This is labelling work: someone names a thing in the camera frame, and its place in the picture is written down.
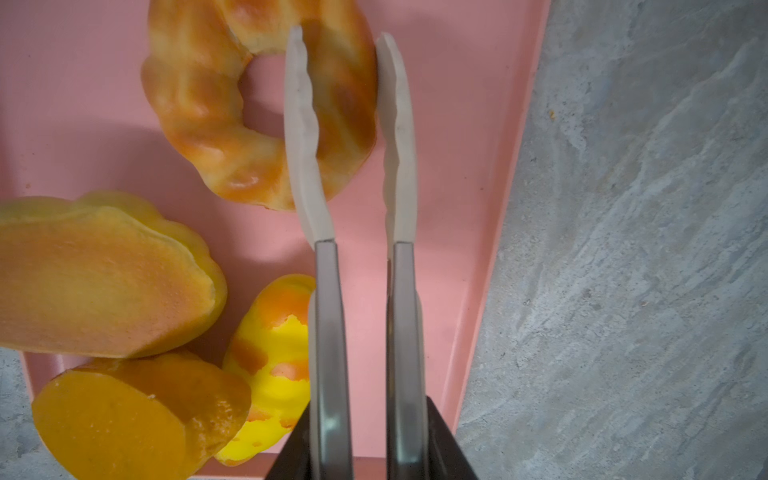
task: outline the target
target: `toy food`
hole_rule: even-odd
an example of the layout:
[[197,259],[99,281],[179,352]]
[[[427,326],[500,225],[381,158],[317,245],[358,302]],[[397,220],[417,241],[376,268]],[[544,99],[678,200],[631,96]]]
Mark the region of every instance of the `toy food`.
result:
[[217,195],[293,210],[285,142],[243,125],[237,82],[254,55],[302,25],[317,159],[330,199],[376,142],[376,53],[354,0],[151,0],[144,93],[171,144]]
[[205,242],[141,198],[95,192],[0,205],[0,346],[162,353],[204,332],[226,296]]
[[315,280],[286,275],[270,283],[243,318],[224,357],[224,370],[250,384],[248,421],[216,454],[225,465],[245,462],[293,430],[310,401],[307,309]]
[[249,406],[242,379],[180,351],[68,370],[32,417],[78,480],[182,480],[234,437]]

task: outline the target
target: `tray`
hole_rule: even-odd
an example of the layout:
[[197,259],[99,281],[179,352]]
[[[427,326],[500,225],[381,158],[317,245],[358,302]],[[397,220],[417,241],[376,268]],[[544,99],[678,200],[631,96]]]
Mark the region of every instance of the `tray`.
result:
[[[416,269],[428,394],[458,424],[521,142],[548,0],[361,0],[374,37],[392,33],[408,68],[419,150]],[[227,276],[219,322],[191,348],[219,362],[250,302],[279,275],[312,273],[293,214],[227,203],[166,142],[138,72],[147,2],[0,4],[0,200],[113,188],[195,229]],[[246,124],[282,131],[283,63],[257,58],[241,81]],[[356,474],[384,472],[386,236],[380,141],[330,203],[346,308]],[[34,396],[71,356],[22,353]],[[279,445],[272,452],[279,450]],[[264,475],[274,454],[202,478]]]

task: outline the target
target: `tongs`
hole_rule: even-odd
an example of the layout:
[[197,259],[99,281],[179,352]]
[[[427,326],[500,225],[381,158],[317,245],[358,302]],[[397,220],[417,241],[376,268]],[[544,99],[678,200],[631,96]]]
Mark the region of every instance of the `tongs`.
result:
[[[378,114],[386,152],[387,478],[475,479],[435,404],[425,394],[422,311],[416,292],[416,152],[405,65],[390,34],[376,42]],[[269,480],[347,480],[354,476],[344,307],[336,234],[317,165],[319,125],[312,106],[302,29],[286,49],[286,156],[304,235],[315,250],[317,288],[309,307],[311,400],[278,455]]]

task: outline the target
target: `gray stone tabletop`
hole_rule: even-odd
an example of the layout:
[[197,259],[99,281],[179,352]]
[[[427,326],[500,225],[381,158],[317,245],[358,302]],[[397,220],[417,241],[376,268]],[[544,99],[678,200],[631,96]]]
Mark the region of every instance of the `gray stone tabletop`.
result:
[[[554,0],[524,142],[457,433],[478,476],[768,477],[768,1]],[[4,349],[0,478],[71,478]]]

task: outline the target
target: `brown crust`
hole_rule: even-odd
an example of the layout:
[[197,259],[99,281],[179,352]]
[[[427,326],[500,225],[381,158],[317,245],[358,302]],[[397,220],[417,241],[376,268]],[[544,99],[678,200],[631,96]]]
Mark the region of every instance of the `brown crust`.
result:
[[283,139],[243,126],[237,82],[254,55],[302,25],[326,196],[376,142],[376,53],[354,0],[151,0],[144,93],[168,140],[217,195],[293,210]]

